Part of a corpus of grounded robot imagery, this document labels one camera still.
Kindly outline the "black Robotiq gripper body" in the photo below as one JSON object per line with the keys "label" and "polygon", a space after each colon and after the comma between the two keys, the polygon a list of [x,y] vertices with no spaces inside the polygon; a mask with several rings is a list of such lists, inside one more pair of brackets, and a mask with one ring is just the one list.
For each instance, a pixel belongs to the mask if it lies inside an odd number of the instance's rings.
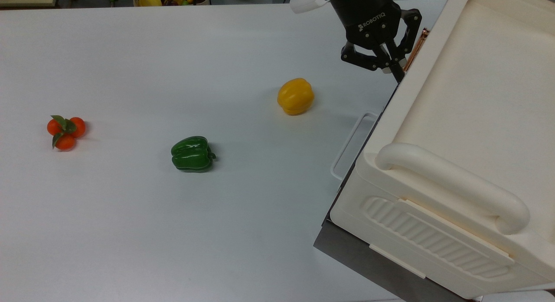
{"label": "black Robotiq gripper body", "polygon": [[401,18],[401,9],[393,0],[331,0],[353,45],[374,49],[394,42]]}

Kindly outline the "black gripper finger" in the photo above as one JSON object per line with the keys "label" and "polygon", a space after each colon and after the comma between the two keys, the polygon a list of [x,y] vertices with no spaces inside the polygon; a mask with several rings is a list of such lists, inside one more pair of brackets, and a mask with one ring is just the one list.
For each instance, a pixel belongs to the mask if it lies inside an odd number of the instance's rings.
{"label": "black gripper finger", "polygon": [[367,70],[376,71],[381,69],[384,74],[392,73],[391,59],[385,49],[385,44],[379,45],[376,51],[379,55],[365,55],[358,52],[353,43],[347,41],[341,49],[341,59]]}
{"label": "black gripper finger", "polygon": [[397,83],[401,83],[404,79],[405,73],[401,67],[401,61],[406,60],[407,54],[409,54],[416,41],[416,35],[421,24],[421,13],[417,9],[401,10],[401,18],[403,19],[406,30],[404,37],[401,39],[399,45],[395,49],[394,55],[394,77]]}

